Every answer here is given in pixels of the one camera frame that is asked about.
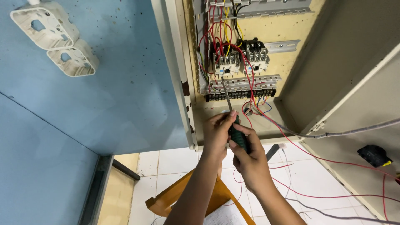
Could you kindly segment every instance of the white plastic switch box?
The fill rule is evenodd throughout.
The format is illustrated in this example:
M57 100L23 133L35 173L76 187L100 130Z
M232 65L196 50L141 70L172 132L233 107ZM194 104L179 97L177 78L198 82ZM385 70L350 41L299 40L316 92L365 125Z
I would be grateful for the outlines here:
M57 2L26 4L10 13L12 20L32 41L45 50L72 47L79 31Z
M99 66L99 59L82 39L73 47L47 51L47 56L70 77L93 75Z

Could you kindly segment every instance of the beige metal cabinet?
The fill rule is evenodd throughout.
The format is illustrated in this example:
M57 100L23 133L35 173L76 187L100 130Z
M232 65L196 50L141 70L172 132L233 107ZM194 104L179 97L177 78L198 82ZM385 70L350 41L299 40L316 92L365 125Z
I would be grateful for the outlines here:
M202 150L202 122L228 109L225 100L207 102L199 91L197 37L191 0L152 0L162 45L189 146ZM301 134L340 132L398 118L400 115L400 1L312 0L311 13L258 16L239 20L244 39L263 42L300 39L297 51L270 55L261 75L279 74L273 110L267 115ZM232 100L242 111L245 99ZM243 114L244 126L250 126ZM288 140L265 118L250 116L262 143ZM323 129L311 132L325 121ZM394 163L381 170L400 171L400 125L348 136L302 139L310 153L334 161L368 165L357 154L367 144L383 147ZM355 195L382 194L383 174L361 167L320 160ZM386 193L400 199L400 186L388 179ZM358 197L384 219L382 198ZM391 220L400 221L400 204L387 200Z

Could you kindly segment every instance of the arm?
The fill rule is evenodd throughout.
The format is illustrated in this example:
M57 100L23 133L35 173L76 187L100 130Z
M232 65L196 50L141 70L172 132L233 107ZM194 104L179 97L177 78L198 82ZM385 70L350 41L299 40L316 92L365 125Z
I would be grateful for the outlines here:
M164 225L203 224L218 166L226 156L228 129L235 121L236 114L235 110L218 114L203 124L204 148L200 161Z
M233 164L243 176L247 188L257 197L271 225L306 225L275 187L267 157L255 130L234 124L236 130L248 135L251 152L247 154L234 141L229 147L235 154Z

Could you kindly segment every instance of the fingernail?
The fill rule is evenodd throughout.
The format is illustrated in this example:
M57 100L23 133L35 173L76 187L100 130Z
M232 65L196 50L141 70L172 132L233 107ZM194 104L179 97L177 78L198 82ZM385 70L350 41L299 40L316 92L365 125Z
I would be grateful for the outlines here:
M233 117L236 114L236 109L232 110L232 112L230 112L230 116Z
M236 144L236 142L234 142L234 141L232 141L232 140L229 140L229 147L230 148L234 148L234 147L236 147L238 144Z

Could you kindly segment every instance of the screwdriver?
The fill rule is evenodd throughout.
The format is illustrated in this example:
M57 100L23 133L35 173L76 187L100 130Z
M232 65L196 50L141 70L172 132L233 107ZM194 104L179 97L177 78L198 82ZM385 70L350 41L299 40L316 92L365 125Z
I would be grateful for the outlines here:
M232 112L232 105L230 104L229 95L228 92L226 91L225 80L223 77L222 77L222 86L224 87L225 97L226 100L228 101L229 111ZM236 115L236 120L234 123L239 124L239 115ZM241 146L247 152L247 154L250 153L249 142L247 141L247 137L243 132L236 130L232 125L229 128L229 134L232 141L236 142L239 146Z

